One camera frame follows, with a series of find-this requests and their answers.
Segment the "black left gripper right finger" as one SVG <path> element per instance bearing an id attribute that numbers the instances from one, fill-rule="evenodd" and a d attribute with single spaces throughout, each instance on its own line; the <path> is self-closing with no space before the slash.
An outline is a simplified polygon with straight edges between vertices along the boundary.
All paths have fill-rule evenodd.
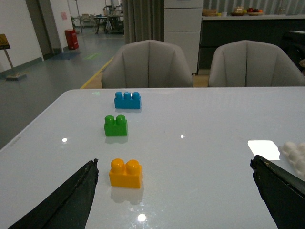
<path id="1" fill-rule="evenodd" d="M 256 155 L 250 162 L 262 200 L 279 229 L 305 227 L 305 182 Z"/>

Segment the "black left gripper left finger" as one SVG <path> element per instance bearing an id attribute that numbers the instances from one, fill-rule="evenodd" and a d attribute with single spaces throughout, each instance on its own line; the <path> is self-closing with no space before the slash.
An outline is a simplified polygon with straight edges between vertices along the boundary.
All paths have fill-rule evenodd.
<path id="1" fill-rule="evenodd" d="M 98 159 L 83 165 L 11 229 L 83 229 L 92 207 Z"/>

